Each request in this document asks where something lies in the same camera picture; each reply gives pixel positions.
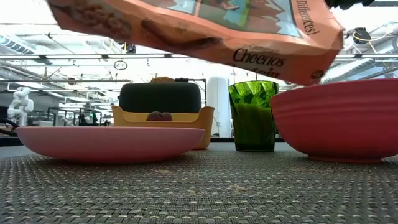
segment pink plate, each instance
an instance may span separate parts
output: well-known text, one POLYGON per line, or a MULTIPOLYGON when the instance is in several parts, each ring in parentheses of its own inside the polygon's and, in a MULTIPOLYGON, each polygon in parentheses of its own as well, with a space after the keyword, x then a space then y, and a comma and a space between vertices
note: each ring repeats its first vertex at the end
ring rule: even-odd
POLYGON ((193 128, 19 127, 31 151, 80 162, 145 162, 188 152, 205 133, 193 128))
POLYGON ((283 139, 309 158, 380 162, 398 154, 398 78, 339 82, 271 98, 283 139))

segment overhead beam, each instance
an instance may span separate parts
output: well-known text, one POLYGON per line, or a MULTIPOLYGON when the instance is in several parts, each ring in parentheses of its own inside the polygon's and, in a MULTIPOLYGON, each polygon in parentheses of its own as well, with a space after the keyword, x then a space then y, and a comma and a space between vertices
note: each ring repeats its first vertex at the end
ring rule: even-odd
POLYGON ((132 82, 132 80, 0 80, 0 83, 33 82, 33 83, 98 83, 98 82, 132 82))
MULTIPOLYGON (((17 90, 3 90, 0 91, 0 93, 12 93, 15 92, 17 90)), ((83 93, 98 93, 98 92, 120 92, 120 89, 100 89, 100 90, 96 90, 96 89, 89 89, 89 90, 52 90, 52 89, 44 89, 44 90, 30 90, 31 92, 40 92, 40 93, 73 93, 73 92, 83 92, 83 93)))
MULTIPOLYGON (((0 55, 0 60, 40 60, 40 59, 176 59, 192 58, 180 54, 62 54, 62 55, 0 55)), ((338 54, 337 59, 382 58, 398 59, 398 54, 338 54)))
POLYGON ((398 1, 378 0, 378 1, 374 1, 368 7, 398 7, 398 1))
POLYGON ((390 69, 390 70, 388 70, 388 71, 381 71, 381 72, 377 72, 377 73, 372 74, 372 75, 367 75, 367 76, 365 76, 365 77, 359 78, 358 80, 365 80, 365 79, 376 78, 376 77, 379 77, 379 76, 381 76, 381 75, 388 74, 389 72, 394 73, 394 72, 397 71, 397 70, 398 70, 398 67, 395 67, 395 68, 392 68, 392 69, 390 69))

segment orange cereal box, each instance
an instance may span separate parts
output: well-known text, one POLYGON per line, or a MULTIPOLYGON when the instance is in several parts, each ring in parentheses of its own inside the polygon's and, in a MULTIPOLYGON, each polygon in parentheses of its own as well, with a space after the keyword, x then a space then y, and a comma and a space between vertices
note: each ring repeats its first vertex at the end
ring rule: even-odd
POLYGON ((322 0, 48 0, 63 29, 243 68, 320 81, 343 46, 322 0))

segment woven placemat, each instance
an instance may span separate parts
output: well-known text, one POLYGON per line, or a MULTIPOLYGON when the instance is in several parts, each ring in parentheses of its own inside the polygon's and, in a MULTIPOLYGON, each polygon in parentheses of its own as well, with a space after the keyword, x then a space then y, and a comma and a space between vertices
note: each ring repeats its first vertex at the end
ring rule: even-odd
POLYGON ((0 160, 0 223, 398 223, 398 159, 193 151, 147 164, 0 160))

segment green glass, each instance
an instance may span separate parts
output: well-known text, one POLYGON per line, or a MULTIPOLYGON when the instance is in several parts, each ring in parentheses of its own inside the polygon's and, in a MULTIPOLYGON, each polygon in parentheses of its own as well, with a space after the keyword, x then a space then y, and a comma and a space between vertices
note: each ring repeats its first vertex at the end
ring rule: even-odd
POLYGON ((270 81, 241 82, 228 88, 237 151, 274 152, 275 124, 269 100, 278 88, 270 81))

